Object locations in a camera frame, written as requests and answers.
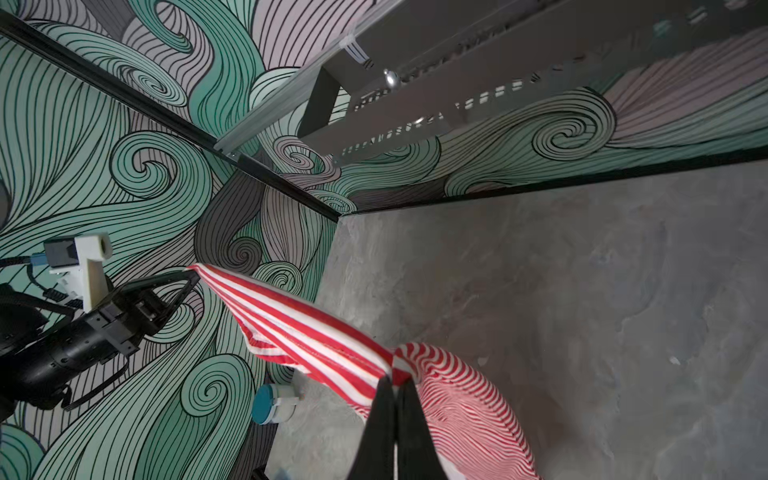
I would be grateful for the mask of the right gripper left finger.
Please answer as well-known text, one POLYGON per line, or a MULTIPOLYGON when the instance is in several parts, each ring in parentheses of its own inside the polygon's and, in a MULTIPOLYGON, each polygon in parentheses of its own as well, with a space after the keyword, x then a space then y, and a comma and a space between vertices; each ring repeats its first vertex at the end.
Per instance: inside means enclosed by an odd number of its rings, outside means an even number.
POLYGON ((379 380, 376 395, 347 476, 348 480, 392 480, 395 472, 395 394, 388 376, 379 380))

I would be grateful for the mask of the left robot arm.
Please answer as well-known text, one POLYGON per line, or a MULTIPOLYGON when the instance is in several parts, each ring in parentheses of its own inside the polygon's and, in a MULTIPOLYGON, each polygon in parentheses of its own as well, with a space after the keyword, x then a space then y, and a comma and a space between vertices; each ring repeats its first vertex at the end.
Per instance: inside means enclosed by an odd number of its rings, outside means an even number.
POLYGON ((1 419, 19 402, 71 411, 89 402, 128 370, 124 364, 77 398, 71 381, 96 364, 139 351, 158 334, 199 282, 185 270, 127 283, 80 316, 68 305, 1 286, 1 419))

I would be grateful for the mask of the black wall shelf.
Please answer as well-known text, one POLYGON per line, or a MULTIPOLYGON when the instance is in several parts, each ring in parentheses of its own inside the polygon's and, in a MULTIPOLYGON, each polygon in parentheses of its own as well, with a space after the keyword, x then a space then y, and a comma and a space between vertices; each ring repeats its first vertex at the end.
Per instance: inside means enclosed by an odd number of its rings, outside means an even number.
POLYGON ((766 23, 763 1, 404 1, 322 64, 297 135, 356 162, 766 23))

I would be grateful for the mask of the teal lid white mug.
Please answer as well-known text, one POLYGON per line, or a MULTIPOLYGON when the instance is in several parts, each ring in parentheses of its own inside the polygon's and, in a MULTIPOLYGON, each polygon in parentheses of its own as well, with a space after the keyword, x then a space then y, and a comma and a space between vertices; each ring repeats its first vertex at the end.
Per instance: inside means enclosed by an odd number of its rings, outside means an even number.
POLYGON ((300 398, 291 385, 264 384, 254 396, 251 418, 259 425, 288 421, 296 411, 300 398))

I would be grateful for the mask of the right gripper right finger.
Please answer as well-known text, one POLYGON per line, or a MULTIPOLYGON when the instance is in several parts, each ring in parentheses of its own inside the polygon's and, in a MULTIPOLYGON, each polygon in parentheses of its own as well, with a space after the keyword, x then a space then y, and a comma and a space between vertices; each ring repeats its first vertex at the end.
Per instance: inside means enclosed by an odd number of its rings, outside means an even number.
POLYGON ((447 480, 412 380, 399 387, 395 406, 398 478, 447 480))

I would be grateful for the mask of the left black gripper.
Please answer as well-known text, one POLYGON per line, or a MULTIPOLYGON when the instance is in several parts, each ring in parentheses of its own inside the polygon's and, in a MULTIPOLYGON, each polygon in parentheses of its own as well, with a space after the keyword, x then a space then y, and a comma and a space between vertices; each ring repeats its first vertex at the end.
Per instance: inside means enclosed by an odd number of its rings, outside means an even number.
POLYGON ((55 390, 93 365, 129 357, 158 333, 199 282, 194 270, 143 278, 120 288, 95 310, 54 327, 35 345, 35 386, 55 390))

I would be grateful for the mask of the red white striped tank top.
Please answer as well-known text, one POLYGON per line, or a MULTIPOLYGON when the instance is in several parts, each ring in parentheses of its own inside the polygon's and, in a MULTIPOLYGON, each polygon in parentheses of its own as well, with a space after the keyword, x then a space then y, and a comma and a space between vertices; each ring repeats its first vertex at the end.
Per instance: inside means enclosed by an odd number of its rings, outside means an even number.
POLYGON ((424 343, 394 350, 311 303, 253 278, 192 265, 234 315, 248 350, 327 386, 365 421, 379 380, 395 404, 408 380, 417 388, 447 479, 536 479, 533 453, 497 387, 456 355, 424 343))

